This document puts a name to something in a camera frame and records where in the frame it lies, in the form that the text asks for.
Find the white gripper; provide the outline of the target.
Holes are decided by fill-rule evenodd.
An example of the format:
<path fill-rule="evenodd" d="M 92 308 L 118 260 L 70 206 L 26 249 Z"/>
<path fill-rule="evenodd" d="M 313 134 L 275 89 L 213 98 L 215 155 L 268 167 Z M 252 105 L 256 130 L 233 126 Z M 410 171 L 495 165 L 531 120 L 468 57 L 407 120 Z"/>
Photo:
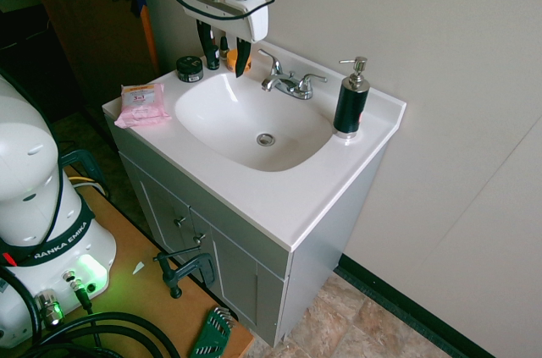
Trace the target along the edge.
<path fill-rule="evenodd" d="M 183 0 L 185 12 L 195 19 L 197 33 L 208 63 L 212 62 L 211 26 L 236 36 L 235 75 L 240 78 L 251 54 L 251 42 L 268 34 L 266 0 Z"/>

